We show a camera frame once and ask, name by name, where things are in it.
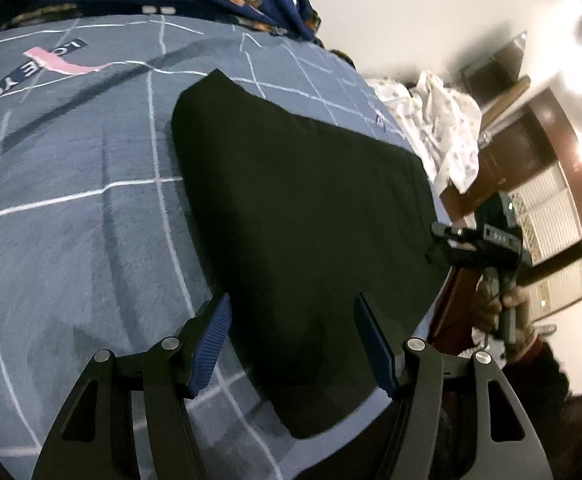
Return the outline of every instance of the black towel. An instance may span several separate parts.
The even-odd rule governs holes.
[[[448,273],[426,257],[436,213],[420,160],[219,71],[182,93],[172,131],[234,339],[293,436],[328,430],[375,387],[355,296],[372,292],[412,333]]]

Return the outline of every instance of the blue gripper pad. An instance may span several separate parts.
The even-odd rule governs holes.
[[[393,397],[398,389],[394,355],[363,294],[356,297],[353,316],[375,382]]]
[[[188,390],[194,398],[208,386],[220,350],[231,327],[231,298],[224,294],[213,298],[203,311],[189,320],[182,330],[183,360],[189,370]]]

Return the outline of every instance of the bed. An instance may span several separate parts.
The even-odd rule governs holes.
[[[356,71],[314,44],[162,15],[1,32],[0,459],[17,480],[30,478],[95,351],[144,351],[210,298],[169,120],[180,92],[216,68],[290,112],[412,151]],[[290,480],[389,403],[376,390],[336,427],[296,440],[249,372],[227,342],[187,404],[212,478]],[[154,478],[141,396],[133,416],[142,477]]]

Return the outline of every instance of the metal screw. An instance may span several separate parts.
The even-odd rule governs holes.
[[[490,354],[487,354],[486,352],[477,352],[477,354],[475,354],[475,358],[483,365],[489,364],[491,360]]]
[[[426,347],[426,345],[424,344],[424,341],[422,341],[421,339],[409,339],[407,342],[407,346],[411,349],[414,350],[415,352],[421,352],[424,347]]]
[[[108,361],[108,358],[111,357],[111,352],[108,350],[98,350],[93,354],[93,360],[97,363],[103,363],[104,361]]]
[[[180,344],[180,340],[177,337],[167,337],[162,341],[162,348],[165,350],[175,350]]]

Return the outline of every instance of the white patterned cloth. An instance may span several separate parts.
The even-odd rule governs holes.
[[[429,71],[409,92],[390,79],[367,84],[395,118],[418,154],[438,195],[453,182],[460,193],[478,176],[478,134],[482,113],[474,99],[453,89]]]

